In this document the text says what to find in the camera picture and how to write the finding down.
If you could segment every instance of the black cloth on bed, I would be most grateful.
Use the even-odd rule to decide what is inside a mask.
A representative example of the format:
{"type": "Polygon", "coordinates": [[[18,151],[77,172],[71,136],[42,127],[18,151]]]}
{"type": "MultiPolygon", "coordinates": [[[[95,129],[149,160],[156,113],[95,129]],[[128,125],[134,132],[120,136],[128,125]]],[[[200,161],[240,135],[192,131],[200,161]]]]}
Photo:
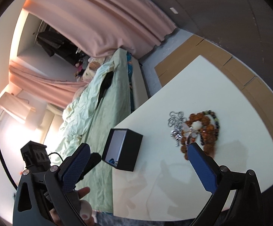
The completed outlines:
{"type": "Polygon", "coordinates": [[[98,101],[98,105],[100,104],[101,99],[104,97],[105,92],[107,91],[108,88],[110,88],[111,86],[111,82],[112,82],[112,78],[113,78],[113,71],[108,72],[104,78],[104,80],[102,81],[101,87],[100,87],[100,93],[99,93],[99,101],[98,101]]]}

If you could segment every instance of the dark gray wall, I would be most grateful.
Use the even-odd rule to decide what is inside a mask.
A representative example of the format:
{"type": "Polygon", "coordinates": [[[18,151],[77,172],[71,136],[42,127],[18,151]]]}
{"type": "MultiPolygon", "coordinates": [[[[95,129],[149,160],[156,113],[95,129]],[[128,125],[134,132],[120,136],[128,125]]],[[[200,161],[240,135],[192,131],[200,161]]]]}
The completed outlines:
{"type": "Polygon", "coordinates": [[[273,10],[264,0],[152,0],[177,25],[227,50],[273,90],[273,10]],[[170,11],[174,7],[179,14],[170,11]]]}

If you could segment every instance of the white table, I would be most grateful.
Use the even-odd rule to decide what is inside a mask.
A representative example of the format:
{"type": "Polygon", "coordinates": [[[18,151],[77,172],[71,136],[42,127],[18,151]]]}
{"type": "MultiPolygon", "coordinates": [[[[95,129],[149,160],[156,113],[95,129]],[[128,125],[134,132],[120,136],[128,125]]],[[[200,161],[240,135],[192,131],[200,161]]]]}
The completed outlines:
{"type": "MultiPolygon", "coordinates": [[[[238,88],[199,56],[117,125],[144,137],[134,172],[113,169],[115,216],[175,221],[199,214],[211,193],[175,146],[167,123],[170,111],[183,111],[188,117],[205,110],[219,118],[215,161],[232,171],[253,169],[261,191],[273,184],[273,141],[264,123],[238,88]]],[[[231,192],[224,209],[233,196],[231,192]]]]}

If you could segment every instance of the blue gripper pad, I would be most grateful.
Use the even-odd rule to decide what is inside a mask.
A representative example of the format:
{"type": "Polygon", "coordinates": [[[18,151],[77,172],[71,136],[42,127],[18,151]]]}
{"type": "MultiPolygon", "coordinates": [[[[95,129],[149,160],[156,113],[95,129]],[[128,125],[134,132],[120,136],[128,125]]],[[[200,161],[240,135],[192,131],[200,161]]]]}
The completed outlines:
{"type": "Polygon", "coordinates": [[[188,146],[188,158],[205,190],[214,194],[220,174],[217,163],[207,156],[197,143],[188,146]]]}
{"type": "Polygon", "coordinates": [[[66,161],[60,169],[59,175],[62,181],[62,190],[64,193],[71,192],[85,169],[90,158],[90,147],[82,143],[72,156],[66,161]]]}

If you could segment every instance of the bed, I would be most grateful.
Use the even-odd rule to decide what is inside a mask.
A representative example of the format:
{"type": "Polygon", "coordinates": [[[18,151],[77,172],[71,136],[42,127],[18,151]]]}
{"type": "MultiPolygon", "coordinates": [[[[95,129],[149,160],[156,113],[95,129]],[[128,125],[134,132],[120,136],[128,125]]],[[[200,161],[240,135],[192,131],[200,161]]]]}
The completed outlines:
{"type": "MultiPolygon", "coordinates": [[[[138,61],[131,58],[131,77],[134,108],[148,100],[144,80],[138,61]]],[[[109,62],[98,70],[89,86],[63,112],[64,122],[60,126],[58,141],[50,150],[63,158],[71,155],[80,143],[88,143],[92,152],[103,153],[109,131],[131,113],[126,51],[118,49],[109,62]],[[98,103],[98,88],[104,76],[113,71],[110,87],[98,103]]],[[[60,164],[56,156],[53,164],[60,164]]],[[[113,212],[112,167],[100,162],[92,169],[76,189],[89,186],[91,192],[84,198],[93,210],[113,212]]]]}

